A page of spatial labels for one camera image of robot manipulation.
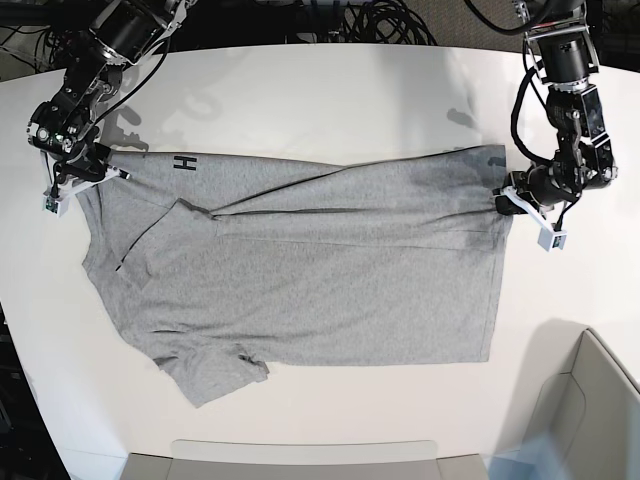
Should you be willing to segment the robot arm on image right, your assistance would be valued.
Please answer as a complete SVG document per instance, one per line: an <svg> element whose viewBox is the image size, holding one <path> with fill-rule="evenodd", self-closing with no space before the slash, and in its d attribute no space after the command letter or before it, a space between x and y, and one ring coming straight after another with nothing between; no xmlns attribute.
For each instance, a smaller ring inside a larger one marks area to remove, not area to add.
<svg viewBox="0 0 640 480"><path fill-rule="evenodd" d="M511 113L511 136L531 166L515 171L494 191L498 213L544 215L562 203L568 211L587 190L603 189L617 176L610 137L597 87L590 76L599 60L587 23L584 1L515 1L522 26L508 32L523 36L526 54L540 58L526 70ZM534 78L548 88L545 113L556 131L551 159L531 152L518 133L524 95Z"/></svg>

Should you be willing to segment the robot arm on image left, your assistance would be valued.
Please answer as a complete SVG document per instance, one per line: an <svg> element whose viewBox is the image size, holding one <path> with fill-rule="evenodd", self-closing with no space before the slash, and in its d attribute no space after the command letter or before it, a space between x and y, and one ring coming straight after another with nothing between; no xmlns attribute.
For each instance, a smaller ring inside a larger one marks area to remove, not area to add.
<svg viewBox="0 0 640 480"><path fill-rule="evenodd" d="M89 186L109 174L109 149L99 145L96 110L113 98L123 73L148 59L181 26L188 1L108 1L72 42L61 88L31 116L27 135L47 169L45 197L54 203L63 185Z"/></svg>

